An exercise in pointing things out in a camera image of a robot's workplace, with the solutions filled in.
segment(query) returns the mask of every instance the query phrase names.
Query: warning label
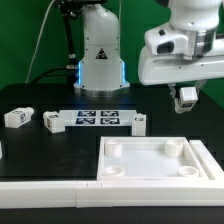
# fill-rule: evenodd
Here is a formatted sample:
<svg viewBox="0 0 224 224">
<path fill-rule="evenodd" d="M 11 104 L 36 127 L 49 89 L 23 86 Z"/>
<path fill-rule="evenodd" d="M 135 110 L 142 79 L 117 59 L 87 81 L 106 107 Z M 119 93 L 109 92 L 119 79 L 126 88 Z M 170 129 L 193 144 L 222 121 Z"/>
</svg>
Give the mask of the warning label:
<svg viewBox="0 0 224 224">
<path fill-rule="evenodd" d="M 100 52 L 96 56 L 96 59 L 108 59 L 103 48 L 100 49 Z"/>
</svg>

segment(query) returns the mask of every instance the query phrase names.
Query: black cable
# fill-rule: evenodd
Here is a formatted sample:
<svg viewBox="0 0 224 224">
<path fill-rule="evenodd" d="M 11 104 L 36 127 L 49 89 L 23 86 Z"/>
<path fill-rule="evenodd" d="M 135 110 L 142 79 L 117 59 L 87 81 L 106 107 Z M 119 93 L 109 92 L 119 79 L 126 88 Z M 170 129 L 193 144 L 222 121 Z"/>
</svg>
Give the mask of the black cable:
<svg viewBox="0 0 224 224">
<path fill-rule="evenodd" d="M 70 55 L 73 55 L 75 54 L 75 50 L 74 50 L 71 26 L 69 22 L 69 16 L 66 14 L 65 15 L 63 14 L 63 21 L 64 21 L 65 33 L 67 37 L 68 52 Z"/>
<path fill-rule="evenodd" d="M 35 78 L 33 81 L 30 82 L 30 84 L 35 84 L 37 83 L 40 79 L 44 78 L 44 77 L 55 77 L 55 76 L 68 76 L 68 75 L 49 75 L 50 73 L 53 72 L 57 72 L 57 71 L 65 71 L 67 70 L 66 67 L 57 67 L 57 68 L 52 68 L 46 72 L 44 72 L 43 74 L 41 74 L 40 76 L 38 76 L 37 78 Z"/>
</svg>

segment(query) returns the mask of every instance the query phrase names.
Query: small white block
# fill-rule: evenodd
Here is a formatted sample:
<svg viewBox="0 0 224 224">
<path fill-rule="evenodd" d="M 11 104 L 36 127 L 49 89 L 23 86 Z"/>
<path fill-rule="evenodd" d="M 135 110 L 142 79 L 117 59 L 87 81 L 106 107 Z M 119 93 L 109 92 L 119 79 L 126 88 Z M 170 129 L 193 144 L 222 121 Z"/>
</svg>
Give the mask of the small white block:
<svg viewBox="0 0 224 224">
<path fill-rule="evenodd" d="M 34 114 L 34 110 L 31 107 L 17 108 L 4 115 L 5 127 L 19 128 L 20 126 L 31 121 L 31 116 L 33 114 Z"/>
<path fill-rule="evenodd" d="M 44 125 L 52 132 L 64 132 L 65 121 L 57 112 L 45 112 L 43 115 Z"/>
<path fill-rule="evenodd" d="M 137 114 L 132 121 L 132 136 L 145 136 L 146 135 L 146 115 Z"/>
<path fill-rule="evenodd" d="M 195 87 L 186 87 L 180 89 L 180 106 L 184 104 L 195 104 L 198 101 L 198 95 Z"/>
</svg>

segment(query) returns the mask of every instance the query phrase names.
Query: white cable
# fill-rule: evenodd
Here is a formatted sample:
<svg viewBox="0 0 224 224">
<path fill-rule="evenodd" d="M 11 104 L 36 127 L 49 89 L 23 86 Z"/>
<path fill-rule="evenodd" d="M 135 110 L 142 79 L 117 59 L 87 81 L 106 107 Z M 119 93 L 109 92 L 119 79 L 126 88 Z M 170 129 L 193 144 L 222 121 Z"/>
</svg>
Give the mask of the white cable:
<svg viewBox="0 0 224 224">
<path fill-rule="evenodd" d="M 28 71 L 28 74 L 27 74 L 26 83 L 28 83 L 28 81 L 29 81 L 30 74 L 31 74 L 31 71 L 32 71 L 32 67 L 33 67 L 33 63 L 34 63 L 34 60 L 35 60 L 35 57 L 36 57 L 36 54 L 37 54 L 37 51 L 38 51 L 38 48 L 39 48 L 39 45 L 40 45 L 40 40 L 41 40 L 43 31 L 44 31 L 44 27 L 45 27 L 49 12 L 50 12 L 51 7 L 53 6 L 54 2 L 55 2 L 55 0 L 52 0 L 52 2 L 49 4 L 49 6 L 47 8 L 47 11 L 45 13 L 45 16 L 44 16 L 44 19 L 43 19 L 43 22 L 42 22 L 42 25 L 41 25 L 40 33 L 39 33 L 39 36 L 38 36 L 38 39 L 37 39 L 36 48 L 35 48 L 35 51 L 34 51 L 34 54 L 33 54 L 33 57 L 32 57 L 31 63 L 30 63 L 29 71 Z"/>
<path fill-rule="evenodd" d="M 120 0 L 120 7 L 119 7 L 119 44 L 118 44 L 119 55 L 121 55 L 121 11 L 122 11 L 122 0 Z"/>
</svg>

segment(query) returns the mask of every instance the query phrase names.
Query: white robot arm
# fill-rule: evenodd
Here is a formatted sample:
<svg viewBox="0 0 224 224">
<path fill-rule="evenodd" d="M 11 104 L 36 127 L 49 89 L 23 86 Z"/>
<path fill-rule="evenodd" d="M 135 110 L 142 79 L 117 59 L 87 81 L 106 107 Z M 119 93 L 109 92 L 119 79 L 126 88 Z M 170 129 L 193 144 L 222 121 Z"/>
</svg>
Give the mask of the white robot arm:
<svg viewBox="0 0 224 224">
<path fill-rule="evenodd" d="M 181 54 L 192 60 L 210 51 L 219 24 L 218 11 L 222 0 L 166 2 L 171 9 L 170 21 L 145 34 L 146 46 L 152 54 Z"/>
<path fill-rule="evenodd" d="M 216 38 L 222 0 L 156 1 L 171 9 L 171 17 L 146 32 L 139 79 L 144 85 L 168 84 L 176 112 L 190 111 L 204 80 L 224 77 L 224 39 Z M 198 80 L 191 90 L 180 90 L 181 97 L 176 98 L 176 83 Z"/>
</svg>

